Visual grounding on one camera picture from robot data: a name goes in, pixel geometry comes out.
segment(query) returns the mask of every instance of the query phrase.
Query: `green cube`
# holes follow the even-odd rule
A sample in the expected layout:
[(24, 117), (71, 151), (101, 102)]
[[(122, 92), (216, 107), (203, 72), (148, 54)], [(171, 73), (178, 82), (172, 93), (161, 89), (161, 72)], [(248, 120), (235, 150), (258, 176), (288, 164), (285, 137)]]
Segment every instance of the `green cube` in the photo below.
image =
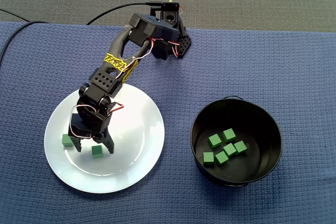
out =
[(243, 141), (239, 141), (238, 143), (235, 143), (235, 147), (237, 149), (237, 155), (247, 150)]
[(212, 152), (203, 152), (203, 164), (211, 165), (214, 163), (214, 153)]
[(237, 153), (237, 150), (236, 148), (233, 146), (232, 143), (229, 143), (228, 145), (225, 145), (223, 147), (223, 150), (225, 151), (226, 155), (228, 157), (231, 157), (233, 154), (236, 154)]
[(68, 136), (68, 134), (63, 134), (62, 144), (63, 144), (63, 146), (73, 146), (73, 143), (72, 143), (70, 137)]
[(209, 145), (211, 146), (212, 149), (217, 146), (220, 146), (221, 143), (222, 143), (222, 140), (220, 140), (217, 134), (209, 137)]
[(223, 138), (225, 140), (225, 143), (228, 143), (236, 139), (236, 135), (232, 129), (228, 129), (228, 130), (223, 131)]
[(101, 148), (101, 145), (96, 145), (92, 147), (92, 155), (94, 158), (97, 157), (103, 157), (103, 149)]
[(226, 161), (229, 160), (229, 158), (226, 156), (224, 152), (220, 152), (215, 156), (216, 163), (221, 166), (223, 165)]

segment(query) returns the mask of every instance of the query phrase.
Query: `yellow label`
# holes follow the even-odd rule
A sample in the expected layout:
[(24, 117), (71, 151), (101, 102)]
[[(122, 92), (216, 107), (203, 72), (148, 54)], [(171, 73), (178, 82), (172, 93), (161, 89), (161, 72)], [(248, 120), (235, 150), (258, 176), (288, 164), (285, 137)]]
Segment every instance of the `yellow label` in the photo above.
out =
[(125, 75), (124, 79), (122, 79), (122, 84), (124, 84), (127, 81), (128, 77), (131, 75), (131, 73), (137, 67), (138, 64), (139, 64), (139, 61), (138, 60), (135, 61), (132, 68), (130, 69), (130, 71), (128, 71), (127, 74)]
[(123, 71), (124, 68), (127, 66), (126, 62), (122, 59), (116, 58), (114, 55), (107, 53), (104, 61), (111, 63), (115, 68)]

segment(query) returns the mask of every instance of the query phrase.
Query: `black pot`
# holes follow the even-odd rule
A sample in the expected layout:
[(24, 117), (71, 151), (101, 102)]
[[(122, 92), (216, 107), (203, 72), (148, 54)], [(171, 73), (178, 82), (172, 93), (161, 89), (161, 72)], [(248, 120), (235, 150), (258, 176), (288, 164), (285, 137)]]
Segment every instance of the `black pot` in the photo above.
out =
[[(215, 101), (197, 115), (191, 129), (191, 147), (198, 169), (209, 180), (226, 186), (243, 186), (266, 177), (278, 164), (282, 137), (274, 119), (261, 107), (243, 99)], [(232, 156), (222, 166), (203, 165), (203, 152), (223, 150), (222, 132), (232, 128), (236, 139), (244, 141), (247, 150)], [(214, 134), (222, 139), (221, 147), (211, 149), (208, 138)]]

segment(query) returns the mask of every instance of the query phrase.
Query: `robotic arm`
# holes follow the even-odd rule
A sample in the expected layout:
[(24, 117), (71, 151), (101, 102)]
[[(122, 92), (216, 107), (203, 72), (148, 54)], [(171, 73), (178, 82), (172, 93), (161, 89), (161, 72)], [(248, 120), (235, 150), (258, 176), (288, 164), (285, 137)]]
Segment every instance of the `robotic arm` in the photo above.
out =
[[(79, 89), (79, 100), (71, 112), (68, 135), (76, 150), (81, 152), (81, 140), (92, 138), (96, 143), (103, 143), (110, 154), (114, 152), (114, 142), (108, 132), (108, 125), (113, 111), (123, 107), (112, 102), (137, 67), (143, 57), (152, 52), (156, 58), (167, 59), (172, 52), (182, 58), (191, 44), (185, 27), (178, 14), (179, 4), (163, 2), (152, 7), (151, 15), (134, 14), (130, 24), (126, 25), (113, 41), (102, 65), (89, 78), (91, 84), (84, 83)], [(155, 11), (161, 11), (161, 20), (155, 17)], [(140, 50), (130, 58), (124, 59), (123, 51), (128, 41), (139, 45)], [(189, 41), (183, 46), (177, 41)]]

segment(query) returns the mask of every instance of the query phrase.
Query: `electrical wire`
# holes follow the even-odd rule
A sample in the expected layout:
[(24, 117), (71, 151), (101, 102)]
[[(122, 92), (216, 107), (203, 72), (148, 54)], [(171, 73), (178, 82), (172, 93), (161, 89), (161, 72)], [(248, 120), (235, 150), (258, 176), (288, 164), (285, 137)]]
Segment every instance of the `electrical wire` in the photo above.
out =
[(11, 14), (11, 15), (13, 15), (13, 16), (15, 16), (15, 17), (17, 17), (17, 18), (20, 18), (20, 19), (22, 19), (22, 20), (24, 20), (24, 21), (30, 22), (30, 21), (29, 21), (29, 20), (27, 20), (26, 18), (23, 18), (23, 17), (21, 17), (21, 16), (19, 16), (19, 15), (15, 14), (15, 13), (11, 13), (11, 12), (10, 12), (10, 11), (8, 11), (8, 10), (2, 9), (2, 8), (0, 8), (0, 10), (1, 10), (1, 11), (3, 11), (3, 12), (5, 12), (5, 13)]
[(28, 23), (25, 23), (23, 26), (19, 27), (15, 32), (12, 33), (12, 35), (8, 38), (8, 40), (6, 41), (2, 51), (1, 51), (1, 54), (0, 54), (0, 66), (1, 66), (1, 61), (2, 61), (2, 58), (4, 57), (4, 54), (5, 54), (5, 51), (10, 43), (10, 41), (14, 38), (14, 36), (20, 32), (22, 29), (24, 29), (25, 27), (27, 26), (30, 26), (32, 24), (36, 24), (36, 23), (47, 23), (47, 22), (44, 22), (44, 21), (31, 21), (31, 22), (28, 22)]
[(112, 9), (109, 9), (107, 10), (106, 12), (103, 12), (102, 14), (98, 15), (97, 17), (95, 17), (93, 20), (91, 20), (89, 23), (87, 23), (87, 25), (91, 25), (94, 21), (96, 21), (98, 18), (101, 18), (102, 16), (104, 16), (105, 14), (107, 13), (110, 13), (114, 10), (118, 10), (120, 8), (124, 8), (124, 7), (127, 7), (127, 6), (131, 6), (131, 5), (148, 5), (148, 3), (146, 2), (143, 2), (143, 3), (131, 3), (131, 4), (125, 4), (125, 5), (120, 5), (120, 6), (117, 6), (115, 8), (112, 8)]
[(151, 46), (151, 49), (147, 52), (147, 54), (145, 54), (141, 57), (137, 57), (134, 60), (132, 60), (131, 63), (129, 63), (126, 67), (124, 67), (123, 70), (117, 75), (116, 79), (119, 78), (122, 75), (122, 73), (124, 72), (124, 70), (127, 69), (130, 65), (132, 65), (136, 60), (140, 60), (140, 59), (144, 58), (145, 56), (147, 56), (151, 53), (151, 51), (153, 50), (153, 47), (154, 47), (154, 40), (151, 37), (149, 39), (152, 42), (152, 46)]
[(90, 136), (79, 136), (79, 135), (76, 135), (76, 134), (74, 133), (74, 131), (72, 130), (72, 127), (71, 127), (72, 113), (73, 113), (73, 110), (74, 110), (75, 108), (78, 108), (78, 107), (90, 107), (90, 108), (92, 108), (92, 109), (95, 111), (95, 113), (97, 113), (97, 110), (96, 110), (94, 107), (92, 107), (91, 105), (87, 105), (87, 104), (79, 104), (79, 105), (76, 105), (76, 106), (73, 106), (73, 107), (72, 107), (71, 114), (70, 114), (69, 128), (70, 128), (72, 134), (73, 134), (75, 137), (80, 137), (80, 138), (90, 139), (90, 138), (92, 138), (91, 134), (90, 134)]
[(111, 110), (107, 115), (110, 115), (110, 114), (111, 114), (112, 112), (114, 112), (114, 111), (121, 110), (121, 109), (124, 107), (124, 105), (121, 104), (121, 103), (119, 103), (119, 102), (117, 102), (117, 105), (119, 105), (120, 107)]
[[(163, 41), (165, 41), (164, 39), (158, 39), (158, 38), (152, 38), (152, 40), (154, 40), (154, 41), (156, 41), (156, 40), (163, 40)], [(174, 48), (174, 46), (173, 46), (172, 49), (173, 49), (173, 53), (174, 53), (175, 57), (178, 58), (179, 53), (178, 53), (177, 46), (179, 46), (180, 43), (178, 43), (178, 42), (174, 42), (174, 41), (171, 41), (171, 40), (168, 40), (167, 42), (168, 42), (168, 43), (171, 43), (171, 44), (173, 44), (173, 45), (175, 45), (175, 48)]]
[(179, 8), (181, 8), (181, 12), (179, 12), (179, 14), (183, 14), (184, 13), (184, 8), (180, 5)]

